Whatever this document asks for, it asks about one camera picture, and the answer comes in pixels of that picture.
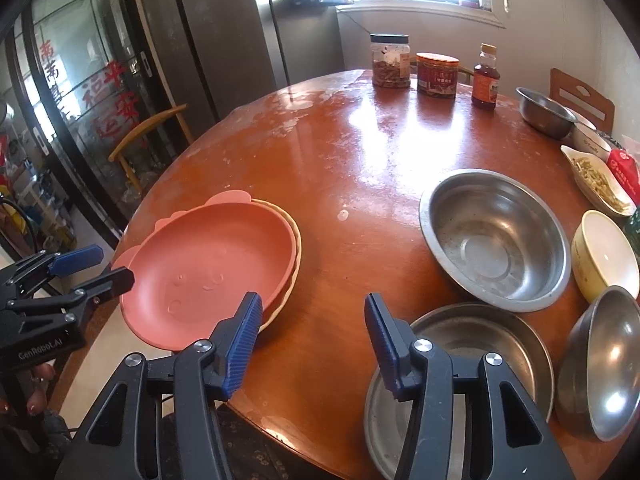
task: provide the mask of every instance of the red chinese characters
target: red chinese characters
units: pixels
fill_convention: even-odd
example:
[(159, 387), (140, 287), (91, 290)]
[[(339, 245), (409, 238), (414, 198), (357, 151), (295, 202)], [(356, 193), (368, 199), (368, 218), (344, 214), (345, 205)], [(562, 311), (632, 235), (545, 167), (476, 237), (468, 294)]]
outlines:
[(107, 112), (94, 120), (94, 128), (101, 139), (110, 137), (119, 137), (123, 131), (129, 131), (136, 126), (139, 120), (139, 112), (136, 110), (135, 103), (138, 98), (133, 92), (122, 92), (116, 98), (113, 107)]
[[(113, 60), (107, 64), (104, 70), (85, 82), (82, 85), (85, 90), (82, 96), (85, 109), (93, 108), (109, 98), (113, 87), (123, 89), (121, 76), (126, 71), (125, 67)], [(132, 91), (122, 91), (117, 94), (113, 104), (101, 112), (100, 117), (96, 117), (92, 121), (98, 136), (101, 139), (119, 137), (123, 130), (129, 131), (130, 128), (138, 124), (140, 114), (135, 106), (137, 102), (138, 98)]]
[(118, 88), (122, 87), (122, 81), (120, 81), (120, 74), (126, 72), (126, 69), (117, 61), (110, 61), (106, 67), (104, 73), (104, 84), (107, 85), (113, 81)]
[(49, 83), (49, 88), (53, 95), (53, 98), (58, 105), (58, 109), (60, 113), (62, 113), (65, 117), (67, 116), (67, 112), (62, 106), (62, 96), (60, 95), (60, 88), (58, 88), (57, 79), (60, 77), (60, 70), (56, 67), (56, 59), (55, 51), (53, 50), (53, 46), (51, 45), (51, 40), (46, 40), (40, 45), (40, 60), (42, 62), (42, 68), (44, 70), (44, 75), (47, 78), (47, 82)]

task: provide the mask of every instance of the bottle cap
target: bottle cap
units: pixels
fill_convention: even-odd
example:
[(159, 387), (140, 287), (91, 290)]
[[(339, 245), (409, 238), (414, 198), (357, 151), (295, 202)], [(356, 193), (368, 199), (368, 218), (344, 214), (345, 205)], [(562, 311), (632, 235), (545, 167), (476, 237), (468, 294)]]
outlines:
[(487, 43), (483, 43), (482, 47), (480, 48), (481, 52), (484, 52), (485, 54), (489, 54), (489, 56), (495, 56), (498, 53), (498, 49), (495, 48), (493, 45), (489, 45)]

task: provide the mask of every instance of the food in dish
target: food in dish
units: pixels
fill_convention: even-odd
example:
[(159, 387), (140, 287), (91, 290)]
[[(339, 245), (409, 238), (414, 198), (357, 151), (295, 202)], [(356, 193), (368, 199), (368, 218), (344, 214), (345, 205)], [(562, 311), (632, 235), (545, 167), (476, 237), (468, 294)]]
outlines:
[(613, 194), (605, 176), (593, 167), (593, 164), (588, 158), (575, 159), (574, 166), (576, 170), (578, 170), (578, 173), (580, 173), (580, 176), (601, 199), (609, 204), (615, 211), (619, 213), (625, 211), (626, 204)]

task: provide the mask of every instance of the jar lid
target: jar lid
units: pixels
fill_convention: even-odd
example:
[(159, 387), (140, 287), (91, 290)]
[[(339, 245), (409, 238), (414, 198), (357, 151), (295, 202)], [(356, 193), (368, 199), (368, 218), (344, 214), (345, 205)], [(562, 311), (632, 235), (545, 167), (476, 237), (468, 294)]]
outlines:
[(459, 59), (451, 56), (444, 56), (444, 54), (431, 54), (428, 52), (418, 52), (418, 54), (416, 54), (415, 57), (423, 60), (437, 61), (437, 62), (451, 65), (451, 66), (458, 65), (460, 63)]
[(406, 34), (370, 34), (371, 43), (409, 43)]

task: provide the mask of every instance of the metal bowl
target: metal bowl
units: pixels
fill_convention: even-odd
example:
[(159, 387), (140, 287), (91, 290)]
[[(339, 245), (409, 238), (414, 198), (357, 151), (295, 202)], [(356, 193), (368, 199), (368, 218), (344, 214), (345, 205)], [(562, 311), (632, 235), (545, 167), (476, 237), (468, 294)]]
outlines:
[(578, 121), (572, 111), (540, 92), (528, 88), (516, 88), (516, 92), (520, 94), (522, 118), (537, 131), (553, 139), (560, 140), (567, 136)]
[[(498, 352), (541, 415), (549, 420), (554, 400), (554, 369), (544, 343), (519, 316), (484, 303), (460, 303), (433, 310), (411, 326), (415, 335), (430, 339), (451, 355), (480, 358), (487, 352)], [(369, 455), (387, 480), (394, 477), (398, 468), (411, 406), (411, 402), (394, 400), (376, 370), (367, 392), (364, 432)], [(462, 476), (465, 428), (465, 396), (455, 395), (448, 479)]]
[(635, 419), (640, 402), (640, 310), (613, 285), (569, 334), (558, 374), (556, 413), (575, 436), (607, 442)]
[(560, 222), (539, 196), (503, 174), (448, 174), (422, 195), (420, 227), (444, 270), (492, 305), (541, 310), (569, 281), (570, 248)]

